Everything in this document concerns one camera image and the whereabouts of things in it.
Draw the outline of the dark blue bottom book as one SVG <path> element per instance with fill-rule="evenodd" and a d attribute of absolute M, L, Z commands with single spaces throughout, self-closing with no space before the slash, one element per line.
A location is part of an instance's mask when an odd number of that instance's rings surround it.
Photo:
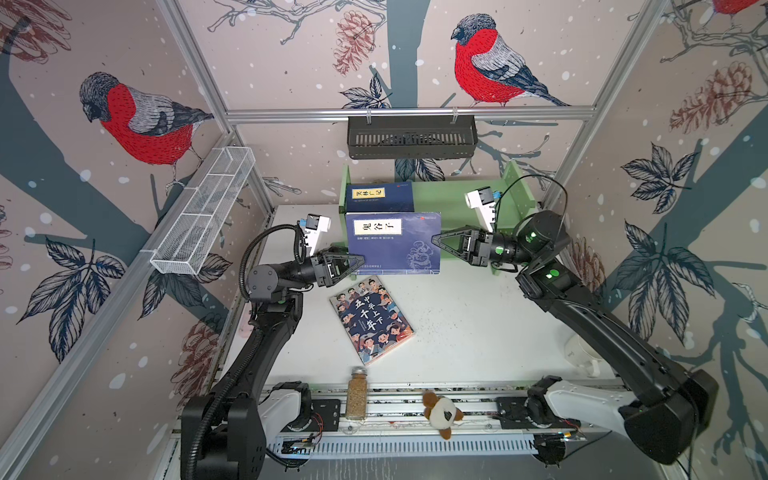
<path fill-rule="evenodd" d="M 438 274 L 441 250 L 432 237 L 441 233 L 436 212 L 348 213 L 350 254 L 365 258 L 357 275 Z"/>

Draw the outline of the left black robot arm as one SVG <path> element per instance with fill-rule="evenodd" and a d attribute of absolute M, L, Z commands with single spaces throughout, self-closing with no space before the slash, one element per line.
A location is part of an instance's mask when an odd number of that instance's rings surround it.
<path fill-rule="evenodd" d="M 293 382 L 260 394 L 272 367 L 303 313 L 303 291 L 331 287 L 359 270 L 361 255 L 334 248 L 298 262 L 258 265 L 245 279 L 253 330 L 229 370 L 211 391 L 191 398 L 181 415 L 181 476 L 184 479 L 256 479 L 268 446 L 285 426 L 311 416 L 311 396 Z"/>

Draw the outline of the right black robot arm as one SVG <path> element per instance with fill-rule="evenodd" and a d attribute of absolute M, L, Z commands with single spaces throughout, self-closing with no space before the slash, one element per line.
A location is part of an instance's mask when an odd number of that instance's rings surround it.
<path fill-rule="evenodd" d="M 546 376 L 528 390 L 531 422 L 549 426 L 579 420 L 628 438 L 643 454 L 672 465 L 692 447 L 712 417 L 719 386 L 704 371 L 690 372 L 632 332 L 561 262 L 570 238 L 561 215 L 545 210 L 513 233 L 466 226 L 432 237 L 433 245 L 465 263 L 511 265 L 523 296 L 568 326 L 623 380 L 618 395 Z"/>

